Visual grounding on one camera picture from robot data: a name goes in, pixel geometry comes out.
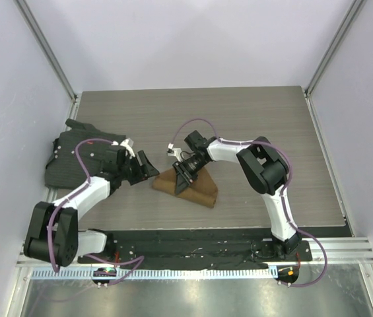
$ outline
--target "white panel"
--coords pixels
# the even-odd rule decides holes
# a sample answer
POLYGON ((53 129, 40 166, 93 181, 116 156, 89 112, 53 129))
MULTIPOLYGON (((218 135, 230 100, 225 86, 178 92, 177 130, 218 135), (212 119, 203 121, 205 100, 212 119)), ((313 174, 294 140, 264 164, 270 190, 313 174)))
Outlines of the white panel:
POLYGON ((352 0, 29 0, 83 90, 306 86, 352 0))
POLYGON ((353 226, 373 244, 373 1, 366 2, 313 99, 353 226))
POLYGON ((69 106, 15 4, 0 0, 0 309, 69 106))

